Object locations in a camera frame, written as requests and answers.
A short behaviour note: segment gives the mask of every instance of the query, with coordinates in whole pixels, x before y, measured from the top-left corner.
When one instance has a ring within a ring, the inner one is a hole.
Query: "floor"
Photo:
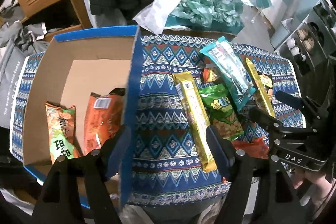
[[[258,14],[252,23],[251,20],[257,14],[257,11],[250,6],[244,6],[244,11],[241,19],[244,23],[244,28],[235,37],[232,42],[240,44],[248,44],[263,50],[274,52],[274,48],[269,39],[269,28],[265,24],[265,19]]]

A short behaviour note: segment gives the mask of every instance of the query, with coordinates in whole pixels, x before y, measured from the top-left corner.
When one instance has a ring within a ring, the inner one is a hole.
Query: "snack bag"
[[[272,76],[265,74],[260,75],[255,69],[254,64],[248,58],[245,59],[245,62],[246,68],[258,89],[258,92],[253,95],[256,104],[260,109],[266,111],[269,115],[275,118],[275,113],[270,101],[273,96]]]
[[[219,79],[216,65],[207,57],[204,58],[205,69],[203,71],[204,83],[214,82]]]
[[[125,89],[116,88],[108,95],[91,93],[84,122],[84,155],[100,149],[121,125]]]
[[[197,86],[190,71],[173,74],[177,94],[181,99],[187,115],[190,131],[193,135],[198,157],[204,172],[217,169],[215,160],[205,138],[207,127],[210,125]]]
[[[264,143],[263,137],[253,140],[251,143],[244,141],[232,141],[233,147],[236,150],[242,149],[250,157],[259,158],[259,159],[268,159],[268,146]]]
[[[234,104],[240,111],[256,89],[230,44],[225,37],[220,37],[216,42],[201,49],[200,53],[217,65]]]
[[[78,150],[73,146],[75,135],[75,106],[64,109],[60,106],[45,104],[51,162],[64,155],[68,159],[80,157]]]
[[[198,90],[205,107],[210,112],[210,123],[224,139],[234,140],[244,134],[240,122],[229,101],[229,91],[223,84]]]

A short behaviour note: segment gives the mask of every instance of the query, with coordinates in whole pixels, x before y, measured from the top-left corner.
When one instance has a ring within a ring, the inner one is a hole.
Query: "blue patterned fabric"
[[[22,150],[22,127],[23,119],[25,113],[25,106],[27,105],[28,95],[30,91],[31,84],[40,61],[44,55],[44,52],[31,55],[25,59],[25,63],[22,67],[18,87],[15,93],[16,98],[14,99],[15,110],[11,117],[10,125],[10,150],[15,158],[23,162],[23,150]]]
[[[156,35],[142,37],[143,68],[133,155],[132,194],[129,204],[157,206],[182,204],[224,195],[217,170],[204,173],[186,115],[173,84],[172,73],[191,71],[197,87],[204,88],[204,63],[199,50],[213,39]],[[288,60],[248,45],[234,45],[243,60],[249,57],[259,71],[273,75],[274,93],[298,95]],[[302,126],[300,112],[278,102],[272,104],[278,119],[289,126]],[[245,124],[244,140],[268,133],[256,124]]]

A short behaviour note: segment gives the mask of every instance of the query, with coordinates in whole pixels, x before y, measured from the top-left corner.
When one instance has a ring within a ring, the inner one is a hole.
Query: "teal snack bag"
[[[204,106],[209,110],[210,123],[227,140],[235,140],[244,134],[240,122],[229,101],[229,91],[223,84],[198,90]]]
[[[229,42],[225,37],[220,37],[216,42],[201,49],[200,53],[206,55],[216,64],[231,94],[233,103],[240,111],[256,89]]]

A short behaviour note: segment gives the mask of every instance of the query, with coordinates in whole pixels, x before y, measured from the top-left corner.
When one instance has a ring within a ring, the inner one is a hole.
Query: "red snack bag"
[[[236,150],[242,149],[250,157],[268,159],[268,146],[263,142],[263,137],[255,139],[252,143],[237,140],[231,141],[231,143]]]
[[[106,96],[91,93],[84,122],[84,155],[100,149],[119,130],[124,94],[121,88]]]
[[[216,65],[211,62],[207,57],[204,58],[205,69],[203,71],[204,83],[210,83],[216,81],[219,76],[217,74]]]

